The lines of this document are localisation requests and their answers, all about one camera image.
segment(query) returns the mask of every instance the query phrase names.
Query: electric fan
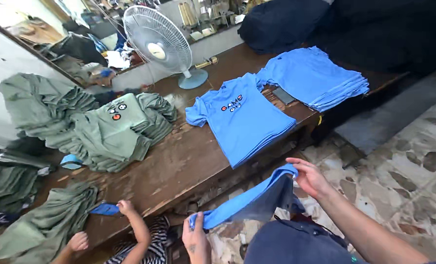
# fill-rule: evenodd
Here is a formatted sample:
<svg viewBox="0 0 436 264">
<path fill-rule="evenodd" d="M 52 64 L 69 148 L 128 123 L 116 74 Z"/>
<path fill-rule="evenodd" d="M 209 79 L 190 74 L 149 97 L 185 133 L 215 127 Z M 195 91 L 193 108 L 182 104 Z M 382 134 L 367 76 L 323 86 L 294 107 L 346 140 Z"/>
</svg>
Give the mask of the electric fan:
<svg viewBox="0 0 436 264">
<path fill-rule="evenodd" d="M 128 41 L 147 60 L 172 73 L 183 73 L 179 87 L 192 89 L 204 83 L 208 73 L 192 69 L 192 51 L 186 38 L 166 16 L 145 6 L 129 7 L 124 13 Z"/>
</svg>

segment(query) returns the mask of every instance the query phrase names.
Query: folded blue t-shirt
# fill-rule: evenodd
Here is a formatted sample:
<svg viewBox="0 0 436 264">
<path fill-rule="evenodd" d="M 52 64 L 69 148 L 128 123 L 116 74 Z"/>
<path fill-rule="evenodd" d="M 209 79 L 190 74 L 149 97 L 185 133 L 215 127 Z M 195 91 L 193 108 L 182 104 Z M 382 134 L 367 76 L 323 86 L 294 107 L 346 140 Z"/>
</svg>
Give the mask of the folded blue t-shirt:
<svg viewBox="0 0 436 264">
<path fill-rule="evenodd" d="M 369 91 L 361 73 L 335 65 L 316 46 L 284 52 L 257 73 L 264 84 L 280 86 L 309 107 L 323 112 Z"/>
<path fill-rule="evenodd" d="M 212 229 L 215 226 L 235 220 L 268 221 L 277 207 L 291 211 L 295 196 L 293 195 L 293 180 L 298 171 L 291 164 L 283 165 L 272 173 L 270 177 L 252 189 L 221 204 L 218 208 L 203 213 L 203 229 Z M 194 214 L 189 224 L 195 227 Z"/>
<path fill-rule="evenodd" d="M 260 93 L 256 75 L 226 81 L 218 91 L 208 91 L 186 108 L 189 124 L 208 122 L 232 168 L 242 164 L 297 123 Z"/>
</svg>

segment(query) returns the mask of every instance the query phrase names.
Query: person's arm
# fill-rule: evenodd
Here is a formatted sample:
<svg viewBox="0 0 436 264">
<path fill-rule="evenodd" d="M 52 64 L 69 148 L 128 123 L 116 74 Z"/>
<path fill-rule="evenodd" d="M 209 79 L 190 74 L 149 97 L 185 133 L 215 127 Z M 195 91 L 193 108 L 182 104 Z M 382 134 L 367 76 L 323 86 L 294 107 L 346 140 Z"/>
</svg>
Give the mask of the person's arm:
<svg viewBox="0 0 436 264">
<path fill-rule="evenodd" d="M 138 244 L 133 247 L 133 249 L 128 253 L 122 264 L 138 264 L 143 259 L 148 246 L 151 243 L 151 235 L 149 229 L 143 221 L 143 218 L 137 213 L 135 208 L 130 201 L 121 200 L 117 204 L 120 212 L 124 214 L 130 225 L 133 228 L 133 233 L 135 234 L 136 241 Z"/>
<path fill-rule="evenodd" d="M 198 212 L 195 229 L 189 223 L 190 217 L 184 220 L 182 241 L 190 257 L 190 264 L 211 264 L 211 246 L 203 231 L 203 212 Z"/>
<path fill-rule="evenodd" d="M 89 241 L 85 232 L 76 233 L 68 242 L 52 264 L 70 264 L 76 251 L 87 249 Z"/>
<path fill-rule="evenodd" d="M 425 255 L 384 229 L 334 189 L 319 169 L 302 159 L 287 158 L 298 170 L 296 181 L 315 198 L 362 257 L 371 264 L 424 264 Z"/>
</svg>

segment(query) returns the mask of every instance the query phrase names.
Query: tattoo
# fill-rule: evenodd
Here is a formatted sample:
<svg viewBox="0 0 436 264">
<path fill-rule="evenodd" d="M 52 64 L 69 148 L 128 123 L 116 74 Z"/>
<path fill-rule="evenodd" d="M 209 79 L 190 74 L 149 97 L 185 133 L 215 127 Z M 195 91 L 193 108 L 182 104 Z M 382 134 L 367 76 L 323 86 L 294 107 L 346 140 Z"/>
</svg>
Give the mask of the tattoo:
<svg viewBox="0 0 436 264">
<path fill-rule="evenodd" d="M 192 254 L 195 253 L 195 244 L 190 245 L 190 247 L 189 247 L 189 251 L 190 251 Z"/>
</svg>

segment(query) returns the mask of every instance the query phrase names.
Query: pile of green t-shirts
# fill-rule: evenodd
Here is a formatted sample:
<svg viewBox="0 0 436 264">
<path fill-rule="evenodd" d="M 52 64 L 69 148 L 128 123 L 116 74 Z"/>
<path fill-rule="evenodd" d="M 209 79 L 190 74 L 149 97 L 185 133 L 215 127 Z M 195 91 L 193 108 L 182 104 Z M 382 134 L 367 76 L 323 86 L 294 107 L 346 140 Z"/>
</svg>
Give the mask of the pile of green t-shirts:
<svg viewBox="0 0 436 264">
<path fill-rule="evenodd" d="M 32 204 L 40 187 L 37 169 L 0 166 L 0 212 L 17 215 Z"/>
<path fill-rule="evenodd" d="M 172 131 L 177 114 L 157 93 L 128 93 L 98 109 L 79 87 L 33 74 L 2 81 L 0 91 L 18 128 L 75 155 L 92 171 L 118 172 L 143 160 Z"/>
<path fill-rule="evenodd" d="M 97 188 L 76 183 L 50 190 L 47 201 L 10 225 L 0 236 L 0 259 L 15 264 L 48 264 L 83 229 Z"/>
<path fill-rule="evenodd" d="M 118 172 L 143 160 L 148 148 L 172 131 L 176 118 L 175 107 L 157 93 L 127 93 L 97 110 L 72 115 L 74 134 L 84 147 L 73 144 L 64 150 L 92 171 Z"/>
</svg>

